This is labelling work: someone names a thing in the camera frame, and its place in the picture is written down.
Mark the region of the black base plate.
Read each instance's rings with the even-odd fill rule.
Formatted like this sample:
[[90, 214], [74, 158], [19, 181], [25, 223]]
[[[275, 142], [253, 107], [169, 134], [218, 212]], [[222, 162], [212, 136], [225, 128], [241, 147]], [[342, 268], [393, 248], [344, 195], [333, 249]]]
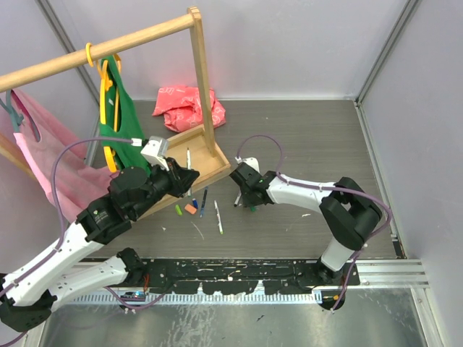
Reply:
[[319, 261], [291, 259], [207, 260], [148, 259], [138, 283], [125, 281], [121, 287], [141, 287], [151, 294], [223, 295], [251, 294], [259, 285], [264, 294], [310, 294], [323, 286], [339, 288], [345, 283], [360, 285], [357, 267], [347, 263], [341, 272], [324, 270]]

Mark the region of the blue pen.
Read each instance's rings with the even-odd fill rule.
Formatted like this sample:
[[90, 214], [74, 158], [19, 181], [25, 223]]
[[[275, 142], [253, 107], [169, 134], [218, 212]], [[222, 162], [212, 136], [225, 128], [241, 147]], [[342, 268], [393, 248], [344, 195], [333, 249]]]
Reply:
[[208, 187], [205, 187], [204, 192], [203, 192], [202, 203], [201, 203], [201, 206], [200, 206], [200, 218], [202, 218], [203, 214], [204, 214], [207, 194], [208, 194]]

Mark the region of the white pen black tip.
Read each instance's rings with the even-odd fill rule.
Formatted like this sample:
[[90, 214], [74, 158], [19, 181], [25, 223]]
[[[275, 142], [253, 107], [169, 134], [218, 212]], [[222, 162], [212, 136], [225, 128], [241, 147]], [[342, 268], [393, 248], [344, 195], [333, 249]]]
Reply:
[[239, 201], [240, 201], [240, 199], [241, 199], [241, 196], [242, 196], [242, 193], [239, 192], [238, 195], [237, 195], [237, 197], [236, 197], [236, 199], [235, 199], [235, 201], [234, 201], [234, 207], [237, 207], [237, 206], [238, 206]]

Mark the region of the white pen green tip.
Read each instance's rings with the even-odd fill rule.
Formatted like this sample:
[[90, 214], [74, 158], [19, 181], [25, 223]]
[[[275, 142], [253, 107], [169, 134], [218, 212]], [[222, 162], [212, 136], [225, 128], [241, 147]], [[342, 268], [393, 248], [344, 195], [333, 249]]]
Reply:
[[216, 218], [217, 218], [217, 222], [218, 222], [218, 231], [221, 235], [224, 234], [224, 229], [223, 229], [223, 224], [222, 224], [222, 221], [221, 221], [221, 214], [220, 214], [220, 210], [219, 210], [219, 207], [218, 207], [218, 203], [216, 200], [214, 200], [214, 208], [215, 208], [215, 211], [216, 211]]

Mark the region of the green tank top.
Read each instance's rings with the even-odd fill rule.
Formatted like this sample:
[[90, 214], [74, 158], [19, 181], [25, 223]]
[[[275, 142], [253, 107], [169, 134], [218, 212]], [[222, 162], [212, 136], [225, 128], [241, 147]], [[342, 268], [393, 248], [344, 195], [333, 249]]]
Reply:
[[[100, 136], [143, 139], [145, 135], [133, 100], [124, 88], [121, 71], [122, 62], [116, 54], [100, 62]], [[106, 165], [113, 174], [129, 167], [143, 168], [147, 174], [150, 172], [150, 164], [140, 154], [140, 147], [115, 141], [103, 141], [102, 145]]]

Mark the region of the orange eraser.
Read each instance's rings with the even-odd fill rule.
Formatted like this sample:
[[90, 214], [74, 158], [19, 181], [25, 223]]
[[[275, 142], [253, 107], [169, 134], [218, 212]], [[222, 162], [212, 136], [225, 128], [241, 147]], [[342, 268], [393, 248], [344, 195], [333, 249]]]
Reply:
[[190, 213], [190, 214], [192, 214], [192, 215], [194, 215], [194, 214], [197, 212], [197, 208], [194, 207], [194, 206], [191, 205], [191, 204], [185, 205], [185, 206], [184, 206], [184, 209], [185, 209], [188, 213]]

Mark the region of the grey blue hanger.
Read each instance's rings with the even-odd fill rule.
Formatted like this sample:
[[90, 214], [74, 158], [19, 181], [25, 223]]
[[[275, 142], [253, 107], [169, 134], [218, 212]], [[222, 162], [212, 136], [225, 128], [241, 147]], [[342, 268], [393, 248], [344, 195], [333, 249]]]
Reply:
[[25, 119], [28, 119], [35, 141], [41, 140], [41, 134], [35, 121], [13, 90], [5, 92], [5, 101], [1, 100], [1, 107], [8, 113], [14, 132], [19, 132], [20, 126], [25, 124]]

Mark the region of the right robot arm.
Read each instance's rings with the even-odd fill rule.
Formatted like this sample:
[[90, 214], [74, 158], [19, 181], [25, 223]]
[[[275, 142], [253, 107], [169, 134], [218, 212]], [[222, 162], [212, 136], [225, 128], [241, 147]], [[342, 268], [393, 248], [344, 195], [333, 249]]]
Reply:
[[246, 162], [240, 163], [230, 177], [246, 207], [291, 205], [324, 217], [332, 239], [317, 261], [317, 276], [327, 285], [342, 277], [344, 265], [361, 250], [383, 217], [375, 201], [349, 177], [316, 183], [275, 171], [262, 175]]

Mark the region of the red patterned cloth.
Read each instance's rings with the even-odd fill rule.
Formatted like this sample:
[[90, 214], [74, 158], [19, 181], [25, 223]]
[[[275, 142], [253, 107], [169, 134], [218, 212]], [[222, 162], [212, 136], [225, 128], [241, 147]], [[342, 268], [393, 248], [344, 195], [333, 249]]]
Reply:
[[166, 128], [177, 133], [202, 124], [199, 89], [185, 85], [160, 88], [152, 116], [162, 116]]

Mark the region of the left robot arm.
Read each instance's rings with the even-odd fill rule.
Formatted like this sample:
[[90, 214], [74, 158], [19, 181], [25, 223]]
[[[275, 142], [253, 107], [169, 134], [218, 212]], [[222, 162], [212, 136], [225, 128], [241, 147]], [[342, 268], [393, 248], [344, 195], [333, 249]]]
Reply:
[[94, 200], [69, 225], [63, 241], [55, 241], [34, 260], [1, 279], [1, 321], [23, 333], [46, 321], [67, 302], [98, 288], [138, 286], [146, 266], [127, 247], [101, 265], [69, 274], [80, 260], [130, 230], [132, 223], [166, 195], [182, 197], [199, 178], [199, 171], [167, 158], [150, 173], [130, 167], [111, 180], [108, 194]]

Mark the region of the long white green pen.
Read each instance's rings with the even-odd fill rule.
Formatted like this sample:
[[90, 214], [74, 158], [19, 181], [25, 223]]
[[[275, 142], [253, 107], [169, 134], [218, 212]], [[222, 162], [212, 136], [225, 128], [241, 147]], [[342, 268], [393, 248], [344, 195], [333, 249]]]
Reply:
[[[191, 153], [190, 153], [190, 149], [187, 148], [187, 169], [191, 169]], [[188, 197], [191, 197], [192, 196], [192, 188], [190, 187], [188, 192], [187, 192], [187, 196]]]

